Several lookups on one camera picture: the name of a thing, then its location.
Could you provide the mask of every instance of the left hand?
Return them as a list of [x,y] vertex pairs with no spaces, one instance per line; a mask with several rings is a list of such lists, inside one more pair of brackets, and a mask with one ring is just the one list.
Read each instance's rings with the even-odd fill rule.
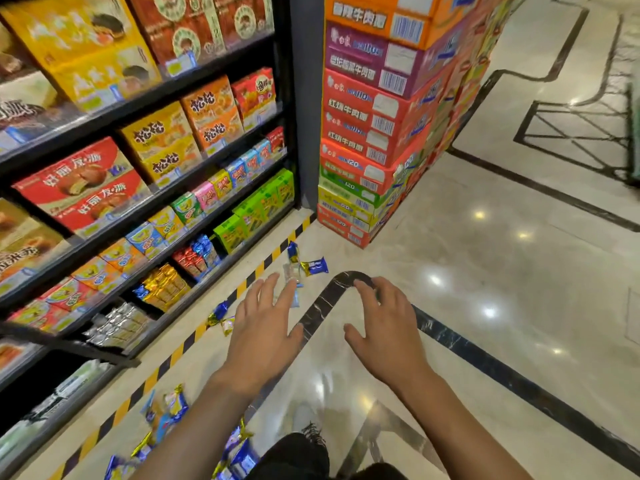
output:
[[227,360],[222,366],[230,384],[251,397],[293,362],[302,344],[301,324],[287,332],[296,281],[286,284],[274,305],[273,289],[279,277],[273,273],[266,281],[254,282],[238,305]]

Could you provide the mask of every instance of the marble floor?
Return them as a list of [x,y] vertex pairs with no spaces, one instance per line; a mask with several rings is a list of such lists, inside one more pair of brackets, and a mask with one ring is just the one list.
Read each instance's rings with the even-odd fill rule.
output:
[[[343,340],[344,323],[363,327],[347,273],[356,271],[404,291],[420,310],[429,362],[533,478],[640,476],[640,194],[624,182],[626,108],[611,89],[640,47],[634,12],[637,0],[522,0],[451,151],[373,243],[360,250],[317,222],[297,238],[302,258],[324,256],[330,272],[300,289],[289,325],[302,321],[308,341],[248,412],[259,453],[310,403],[332,476],[384,459],[410,480],[447,477],[411,414]],[[101,479],[110,455],[129,454],[148,432],[140,410],[153,387],[183,383],[193,400],[229,342],[220,327],[198,326],[309,214],[290,213],[16,478],[59,479],[116,411],[116,426],[65,471]],[[188,351],[149,382],[196,329]],[[142,399],[119,408],[145,381]]]

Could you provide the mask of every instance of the forearm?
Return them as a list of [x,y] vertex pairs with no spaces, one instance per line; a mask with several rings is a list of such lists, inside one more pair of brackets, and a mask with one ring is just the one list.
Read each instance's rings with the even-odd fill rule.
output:
[[210,480],[231,432],[252,401],[250,394],[232,387],[233,381],[224,368],[214,373],[132,480]]
[[436,373],[398,391],[452,480],[531,480],[531,476],[464,407]]

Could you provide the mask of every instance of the polished floor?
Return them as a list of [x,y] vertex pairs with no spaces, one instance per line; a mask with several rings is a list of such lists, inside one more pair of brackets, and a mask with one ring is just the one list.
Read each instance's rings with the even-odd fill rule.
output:
[[[451,152],[373,243],[359,250],[318,223],[299,236],[302,257],[324,256],[330,272],[300,290],[290,326],[302,320],[308,342],[248,413],[258,452],[310,403],[332,475],[384,459],[410,480],[447,477],[411,414],[342,339],[343,323],[363,327],[345,273],[357,271],[388,277],[422,311],[430,363],[533,478],[640,476],[640,193],[621,171],[618,94],[640,47],[634,11],[637,0],[523,0]],[[147,432],[143,400],[118,407],[309,213],[288,215],[17,478],[59,472],[116,411],[116,426],[66,476],[103,478],[110,455]],[[145,393],[184,383],[193,399],[227,347],[220,327],[198,332]]]

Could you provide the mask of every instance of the green snack box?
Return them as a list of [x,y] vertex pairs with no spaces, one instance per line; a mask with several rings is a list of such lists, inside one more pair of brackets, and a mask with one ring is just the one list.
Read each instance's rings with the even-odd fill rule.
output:
[[295,189],[293,187],[293,173],[283,168],[279,172],[277,172],[274,182],[278,189],[278,198],[280,202],[284,205],[288,201],[293,200],[293,195],[295,194]]
[[281,207],[277,188],[267,182],[258,189],[256,195],[260,198],[264,215],[270,219]]
[[229,254],[248,237],[243,218],[235,214],[213,229],[213,232]]
[[238,205],[233,212],[243,218],[249,236],[267,221],[260,198],[253,195]]
[[171,208],[175,210],[180,222],[188,228],[193,227],[204,217],[204,211],[200,206],[200,202],[198,202],[197,197],[191,192],[187,192],[174,200]]
[[331,180],[332,183],[338,185],[343,190],[346,190],[347,192],[352,193],[356,197],[359,197],[361,199],[366,200],[367,202],[372,203],[373,207],[375,208],[378,208],[380,204],[382,204],[382,202],[386,201],[389,195],[391,195],[391,192],[393,192],[394,190],[394,187],[391,186],[391,188],[387,191],[386,194],[384,195],[375,194],[370,190],[368,190],[366,187],[363,187],[362,185],[358,185],[350,180],[347,180],[341,177],[340,175],[327,170],[323,166],[320,166],[320,177],[321,178],[324,177],[327,180]]

